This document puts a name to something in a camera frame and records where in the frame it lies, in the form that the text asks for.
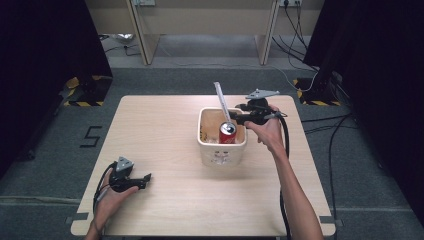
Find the red soda can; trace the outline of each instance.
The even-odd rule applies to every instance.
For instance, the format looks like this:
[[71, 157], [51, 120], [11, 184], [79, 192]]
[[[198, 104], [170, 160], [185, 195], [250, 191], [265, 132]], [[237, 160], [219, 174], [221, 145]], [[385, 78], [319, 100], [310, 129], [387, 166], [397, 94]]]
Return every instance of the red soda can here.
[[234, 144], [236, 143], [237, 128], [232, 122], [224, 122], [219, 127], [219, 143]]

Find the white bucket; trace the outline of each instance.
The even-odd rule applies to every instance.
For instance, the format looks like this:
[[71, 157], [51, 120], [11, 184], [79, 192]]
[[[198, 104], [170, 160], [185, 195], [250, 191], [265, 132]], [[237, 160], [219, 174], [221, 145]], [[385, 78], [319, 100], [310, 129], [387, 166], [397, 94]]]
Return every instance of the white bucket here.
[[[229, 111], [243, 113], [238, 108], [229, 108]], [[225, 122], [221, 108], [205, 107], [200, 111], [197, 131], [197, 142], [203, 164], [207, 166], [236, 166], [240, 163], [244, 148], [247, 144], [246, 127], [237, 125], [235, 144], [219, 144], [219, 127]]]

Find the black wire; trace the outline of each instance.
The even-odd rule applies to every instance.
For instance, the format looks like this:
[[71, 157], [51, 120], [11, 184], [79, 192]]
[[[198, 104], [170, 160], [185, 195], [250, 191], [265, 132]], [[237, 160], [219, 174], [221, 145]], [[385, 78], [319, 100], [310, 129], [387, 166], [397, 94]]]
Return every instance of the black wire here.
[[303, 39], [302, 25], [300, 24], [300, 14], [302, 12], [302, 7], [300, 6], [300, 2], [296, 1], [295, 3], [296, 3], [296, 10], [297, 10], [297, 26], [299, 27], [300, 37], [302, 38], [305, 49], [308, 50], [308, 46], [306, 46], [305, 40]]
[[290, 49], [291, 49], [291, 51], [296, 52], [296, 53], [298, 53], [298, 54], [300, 54], [300, 55], [302, 55], [302, 56], [305, 56], [305, 54], [304, 54], [304, 53], [299, 52], [299, 51], [297, 51], [296, 49], [293, 49], [293, 48], [291, 48], [289, 45], [287, 45], [287, 43], [285, 43], [285, 42], [284, 42], [284, 40], [283, 40], [283, 38], [281, 37], [281, 35], [278, 35], [278, 37], [280, 37], [281, 42], [282, 42], [284, 45], [286, 45], [286, 47], [290, 48]]
[[[283, 131], [284, 131], [284, 140], [285, 140], [284, 145], [286, 149], [286, 155], [287, 155], [287, 158], [289, 158], [289, 154], [290, 154], [289, 130], [288, 130], [287, 123], [284, 117], [280, 116], [279, 119], [280, 119], [281, 125], [283, 126]], [[284, 225], [286, 227], [287, 240], [291, 240], [290, 225], [287, 219], [286, 209], [284, 206], [284, 197], [283, 197], [283, 192], [281, 191], [281, 189], [280, 189], [280, 210], [281, 210], [281, 215], [283, 215]]]
[[96, 210], [96, 202], [97, 202], [97, 198], [99, 197], [101, 190], [104, 188], [104, 187], [100, 188], [100, 186], [101, 186], [101, 185], [102, 185], [102, 183], [103, 183], [103, 179], [105, 178], [107, 171], [109, 171], [109, 169], [113, 168], [114, 166], [116, 166], [116, 162], [113, 162], [112, 164], [110, 164], [110, 165], [106, 168], [106, 170], [105, 170], [105, 171], [103, 172], [103, 174], [102, 174], [102, 177], [100, 178], [99, 183], [97, 184], [96, 192], [94, 193], [94, 197], [93, 197], [93, 214], [94, 214], [94, 212], [95, 212], [95, 210]]
[[[311, 133], [316, 133], [316, 132], [320, 132], [320, 131], [330, 130], [334, 127], [336, 127], [336, 126], [335, 125], [333, 125], [333, 126], [321, 126], [321, 127], [305, 130], [305, 134], [311, 134]], [[341, 128], [358, 129], [356, 127], [349, 127], [349, 126], [340, 126], [340, 127]]]
[[[275, 42], [275, 44], [277, 44], [277, 46], [284, 52], [284, 53], [287, 53], [287, 54], [289, 54], [290, 56], [292, 56], [292, 57], [294, 57], [294, 58], [296, 58], [297, 60], [299, 60], [300, 62], [303, 62], [303, 60], [302, 59], [300, 59], [298, 56], [296, 56], [296, 55], [294, 55], [294, 54], [292, 54], [290, 51], [287, 51], [283, 46], [281, 46], [278, 42], [277, 42], [277, 40], [275, 40], [275, 38], [274, 37], [272, 37], [272, 40]], [[309, 65], [307, 65], [308, 67], [310, 67], [311, 69], [313, 69], [313, 70], [311, 70], [311, 69], [306, 69], [306, 68], [299, 68], [299, 67], [295, 67], [295, 66], [293, 66], [294, 68], [297, 68], [297, 69], [300, 69], [300, 70], [305, 70], [305, 71], [311, 71], [311, 72], [318, 72], [318, 69], [316, 69], [316, 68], [314, 68], [313, 66], [309, 66]]]
[[128, 54], [128, 52], [127, 52], [128, 48], [130, 48], [130, 47], [134, 47], [134, 46], [136, 46], [136, 45], [132, 45], [132, 46], [124, 46], [124, 49], [125, 49], [125, 55], [127, 55], [127, 56], [140, 55], [141, 53]]
[[293, 30], [294, 30], [294, 34], [295, 34], [295, 36], [297, 36], [297, 38], [298, 38], [298, 39], [299, 39], [299, 41], [303, 44], [303, 46], [305, 46], [305, 48], [306, 48], [306, 49], [308, 49], [308, 46], [306, 46], [306, 43], [305, 43], [305, 41], [303, 40], [303, 37], [300, 37], [300, 36], [299, 36], [299, 33], [297, 32], [297, 28], [295, 28], [295, 27], [294, 27], [293, 21], [291, 20], [290, 15], [289, 15], [289, 13], [287, 12], [287, 8], [286, 8], [286, 9], [284, 9], [284, 11], [286, 12], [287, 18], [289, 19], [289, 21], [290, 21], [290, 23], [291, 23], [291, 25], [292, 25], [292, 27], [293, 27]]
[[[336, 198], [335, 198], [334, 184], [333, 184], [333, 164], [332, 164], [332, 159], [331, 159], [331, 148], [333, 146], [333, 140], [334, 140], [334, 136], [336, 135], [337, 130], [339, 130], [342, 123], [348, 117], [350, 117], [350, 114], [344, 116], [343, 119], [340, 120], [340, 122], [337, 124], [336, 129], [334, 130], [333, 134], [331, 135], [330, 146], [328, 148], [328, 171], [329, 171], [329, 174], [330, 174], [331, 200], [332, 200], [332, 204], [333, 204], [333, 216], [334, 216], [335, 221], [337, 220], [337, 210], [336, 210]], [[334, 233], [334, 239], [337, 239], [337, 229], [336, 229], [336, 232]]]
[[317, 122], [317, 121], [324, 121], [324, 120], [331, 120], [331, 119], [343, 118], [343, 117], [350, 116], [350, 115], [351, 115], [351, 113], [348, 113], [348, 114], [346, 114], [346, 115], [335, 116], [335, 117], [327, 117], [327, 118], [319, 118], [319, 119], [302, 120], [301, 122]]

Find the floor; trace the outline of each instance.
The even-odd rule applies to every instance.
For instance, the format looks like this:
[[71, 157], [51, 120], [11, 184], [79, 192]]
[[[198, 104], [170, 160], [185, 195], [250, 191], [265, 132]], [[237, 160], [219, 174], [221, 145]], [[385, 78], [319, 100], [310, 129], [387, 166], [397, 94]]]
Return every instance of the floor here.
[[[274, 42], [269, 51], [267, 64], [260, 65], [253, 36], [162, 35], [151, 65], [143, 64], [138, 42], [134, 36], [126, 38], [125, 35], [108, 36], [102, 44], [112, 68], [307, 68], [310, 70], [293, 57], [288, 58]], [[281, 46], [285, 46], [285, 43], [298, 52], [306, 52], [298, 39], [293, 41], [293, 36], [275, 36], [275, 40]], [[304, 37], [306, 44], [309, 40], [309, 36]]]

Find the black and yellow tape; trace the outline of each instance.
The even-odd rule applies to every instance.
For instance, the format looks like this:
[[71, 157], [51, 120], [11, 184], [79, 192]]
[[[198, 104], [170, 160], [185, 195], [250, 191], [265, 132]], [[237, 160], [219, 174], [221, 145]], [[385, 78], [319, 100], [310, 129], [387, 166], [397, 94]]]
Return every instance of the black and yellow tape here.
[[[299, 89], [299, 81], [297, 79], [293, 80], [294, 86]], [[299, 97], [300, 103], [304, 105], [316, 105], [316, 106], [340, 106], [339, 101], [322, 101], [322, 100], [306, 100], [302, 91], [297, 91], [297, 96]]]
[[96, 82], [96, 91], [94, 93], [84, 92], [79, 84], [79, 80], [74, 77], [66, 83], [70, 89], [65, 106], [77, 107], [97, 107], [102, 106], [109, 90], [112, 78], [102, 76], [92, 76]]

